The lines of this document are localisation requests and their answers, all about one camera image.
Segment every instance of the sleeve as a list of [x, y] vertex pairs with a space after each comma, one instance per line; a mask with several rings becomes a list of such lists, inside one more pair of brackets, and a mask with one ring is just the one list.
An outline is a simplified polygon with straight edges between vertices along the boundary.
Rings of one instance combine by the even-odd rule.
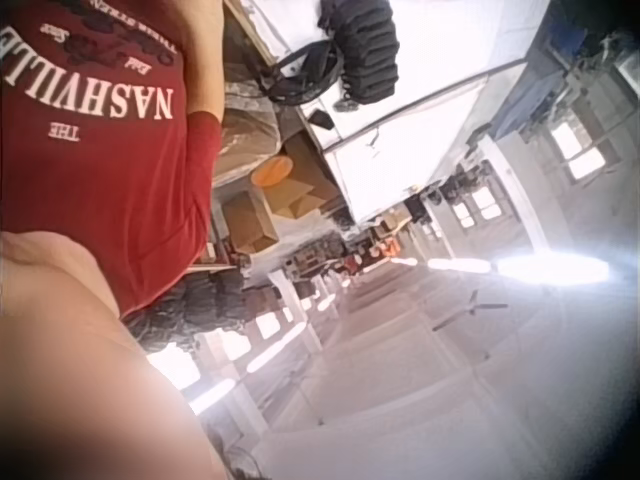
[[187, 182], [195, 208], [204, 222], [205, 237], [209, 230], [213, 167], [220, 153], [222, 127], [208, 112], [195, 112], [187, 117]]

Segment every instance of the skin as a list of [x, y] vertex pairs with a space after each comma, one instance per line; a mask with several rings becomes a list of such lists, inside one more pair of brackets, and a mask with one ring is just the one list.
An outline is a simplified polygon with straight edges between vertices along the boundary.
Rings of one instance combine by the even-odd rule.
[[[184, 32], [187, 113], [222, 120], [222, 0], [165, 8]], [[121, 324], [91, 252], [44, 232], [2, 232], [0, 247], [0, 430], [71, 455], [85, 470], [69, 478], [226, 478], [197, 417]]]

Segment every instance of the person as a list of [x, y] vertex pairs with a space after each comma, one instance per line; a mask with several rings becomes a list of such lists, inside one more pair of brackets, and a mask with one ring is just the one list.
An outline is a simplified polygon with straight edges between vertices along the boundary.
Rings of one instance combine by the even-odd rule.
[[0, 431], [60, 478], [225, 478], [120, 321], [204, 247], [223, 24], [222, 0], [0, 7]]

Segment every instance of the red t-shirt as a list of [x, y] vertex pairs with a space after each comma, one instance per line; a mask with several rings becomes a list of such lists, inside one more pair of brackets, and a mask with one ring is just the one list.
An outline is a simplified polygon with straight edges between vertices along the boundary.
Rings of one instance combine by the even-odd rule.
[[156, 2], [27, 3], [0, 19], [0, 226], [86, 247], [125, 315], [202, 251], [220, 124], [187, 117]]

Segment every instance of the cardboard box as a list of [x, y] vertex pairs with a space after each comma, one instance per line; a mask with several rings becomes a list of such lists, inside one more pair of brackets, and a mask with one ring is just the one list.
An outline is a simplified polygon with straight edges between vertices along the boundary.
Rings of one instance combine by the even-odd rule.
[[285, 150], [293, 160], [293, 170], [278, 185], [264, 189], [275, 215], [301, 218], [340, 195], [322, 172], [319, 162], [324, 159], [306, 133], [294, 135], [285, 143]]
[[259, 253], [280, 240], [266, 205], [250, 191], [225, 202], [222, 213], [231, 243], [240, 253]]

